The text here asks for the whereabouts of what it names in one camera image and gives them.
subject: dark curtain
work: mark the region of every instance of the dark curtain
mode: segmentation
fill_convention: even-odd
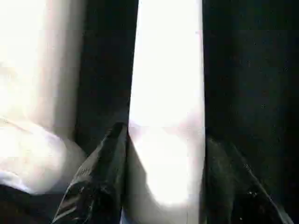
[[[299,220],[299,16],[283,0],[204,0],[206,126]]]
[[[128,121],[138,1],[86,2],[75,136],[89,154]]]

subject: black curtain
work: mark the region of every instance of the black curtain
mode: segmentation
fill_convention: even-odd
[[[299,17],[284,0],[204,0],[206,126],[299,220]]]
[[[138,0],[86,2],[75,137],[89,154],[128,121]]]

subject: white surface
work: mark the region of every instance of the white surface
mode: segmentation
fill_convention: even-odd
[[[0,184],[34,194],[64,191],[84,159],[67,140],[83,6],[0,0]]]
[[[0,184],[30,194],[63,192],[85,159],[75,143],[34,124],[2,124],[0,143]]]
[[[71,135],[82,36],[80,2],[0,0],[0,115]],[[8,79],[10,88],[4,90]]]
[[[129,135],[129,218],[197,224],[205,156],[199,1],[139,1]]]

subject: white column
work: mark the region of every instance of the white column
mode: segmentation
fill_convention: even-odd
[[[125,207],[133,223],[199,223],[205,157],[201,11],[199,0],[139,0]]]
[[[42,193],[68,182],[82,161],[66,140],[75,122],[81,2],[0,0],[0,183]]]

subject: white pillar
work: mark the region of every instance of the white pillar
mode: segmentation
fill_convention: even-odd
[[[199,223],[205,157],[201,14],[199,0],[139,0],[125,206],[133,223]]]
[[[0,0],[0,183],[42,193],[82,162],[65,140],[75,122],[81,2]]]

